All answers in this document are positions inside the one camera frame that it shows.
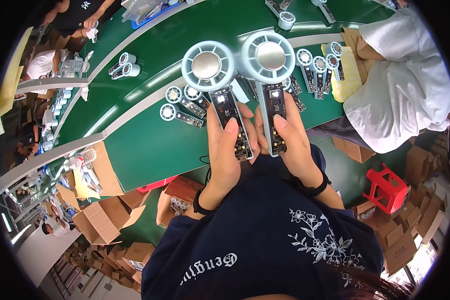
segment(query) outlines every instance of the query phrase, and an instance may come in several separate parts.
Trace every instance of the yellow paper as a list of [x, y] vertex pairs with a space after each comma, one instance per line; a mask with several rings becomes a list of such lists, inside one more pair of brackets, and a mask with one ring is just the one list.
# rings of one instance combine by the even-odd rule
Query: yellow paper
[[73, 170], [73, 177], [75, 178], [75, 189], [77, 190], [77, 198], [96, 198], [100, 199], [100, 195], [90, 189], [82, 180], [84, 176], [80, 170]]
[[[343, 54], [340, 57], [343, 68], [343, 75], [345, 80], [336, 81], [335, 71], [331, 76], [331, 93], [333, 98], [338, 102], [345, 102], [351, 95], [357, 92], [362, 87], [362, 81], [360, 79], [359, 69], [355, 56], [353, 55], [352, 48], [345, 46], [343, 48]], [[321, 45], [321, 51], [325, 55], [325, 44]]]

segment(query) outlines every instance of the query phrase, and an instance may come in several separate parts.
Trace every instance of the hand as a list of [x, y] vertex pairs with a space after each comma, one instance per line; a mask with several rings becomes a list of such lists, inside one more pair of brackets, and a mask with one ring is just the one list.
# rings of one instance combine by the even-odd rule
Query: hand
[[[323, 181], [322, 172], [312, 159], [310, 142], [292, 95], [284, 93], [284, 98], [287, 120], [279, 115], [273, 117], [275, 129], [285, 141], [287, 147], [287, 150], [282, 155], [283, 162], [288, 171], [293, 176], [298, 177], [304, 186], [316, 188]], [[268, 155], [268, 142], [264, 135], [264, 120], [260, 105], [255, 110], [255, 128], [261, 153]]]
[[[253, 113], [245, 104], [237, 102], [237, 105], [243, 115], [243, 125], [255, 155], [253, 159], [249, 160], [250, 164], [253, 164], [260, 153], [257, 133], [249, 120], [253, 117]], [[239, 126], [237, 120], [231, 118], [225, 129], [222, 129], [215, 109], [213, 105], [210, 105], [207, 110], [207, 132], [211, 168], [211, 179], [207, 187], [209, 185], [213, 187], [218, 193], [217, 195], [223, 199], [240, 178], [240, 162], [235, 157], [235, 143], [239, 134]]]
[[87, 20], [83, 22], [83, 27], [91, 29], [97, 23], [97, 20], [103, 16], [104, 12], [101, 9], [98, 9], [96, 13], [91, 15]]
[[90, 32], [90, 29], [87, 29], [87, 28], [82, 28], [81, 30], [80, 30], [80, 34], [81, 34], [81, 36], [82, 37], [87, 37], [87, 32]]

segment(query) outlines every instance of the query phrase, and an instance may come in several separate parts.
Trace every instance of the white wall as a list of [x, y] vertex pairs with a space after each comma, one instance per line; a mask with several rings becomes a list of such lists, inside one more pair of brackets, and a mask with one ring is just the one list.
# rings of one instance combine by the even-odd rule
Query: white wall
[[[110, 291], [105, 289], [106, 284], [112, 285]], [[142, 300], [142, 296], [134, 289], [120, 285], [117, 281], [103, 276], [89, 298], [85, 297], [77, 288], [73, 291], [69, 300]]]
[[67, 234], [55, 237], [43, 233], [41, 227], [30, 234], [18, 249], [17, 256], [35, 286], [40, 285], [48, 271], [80, 235], [80, 232], [73, 229]]

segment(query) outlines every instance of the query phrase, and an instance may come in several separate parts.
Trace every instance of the plastic water bottle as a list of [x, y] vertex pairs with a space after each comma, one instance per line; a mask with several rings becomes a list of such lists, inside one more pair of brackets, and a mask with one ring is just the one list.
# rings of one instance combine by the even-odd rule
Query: plastic water bottle
[[97, 153], [95, 149], [88, 149], [83, 152], [78, 153], [74, 157], [68, 160], [68, 163], [64, 165], [65, 171], [69, 169], [78, 170], [84, 165], [94, 161], [97, 158]]
[[75, 72], [84, 73], [90, 68], [90, 63], [84, 60], [69, 59], [59, 64], [58, 73], [61, 77], [76, 77]]

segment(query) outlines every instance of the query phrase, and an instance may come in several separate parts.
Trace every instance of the white t-shirt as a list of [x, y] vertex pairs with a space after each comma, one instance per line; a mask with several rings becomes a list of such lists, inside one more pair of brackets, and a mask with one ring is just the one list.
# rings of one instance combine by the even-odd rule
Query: white t-shirt
[[60, 237], [60, 236], [62, 236], [64, 234], [66, 234], [66, 233], [71, 232], [70, 224], [67, 223], [67, 222], [63, 222], [63, 223], [65, 223], [65, 228], [62, 225], [60, 225], [59, 222], [56, 222], [55, 225], [51, 225], [50, 224], [52, 226], [52, 229], [53, 229], [53, 233], [50, 233], [50, 235], [53, 235], [55, 237]]
[[[53, 58], [56, 50], [43, 51], [33, 58], [27, 67], [27, 75], [31, 79], [39, 79], [40, 76], [47, 75], [53, 70]], [[60, 49], [60, 61], [64, 61], [69, 51]], [[32, 93], [46, 94], [47, 90], [33, 91]]]
[[400, 147], [419, 130], [449, 125], [450, 78], [432, 36], [414, 9], [360, 25], [363, 39], [387, 60], [343, 104], [354, 129], [377, 153]]

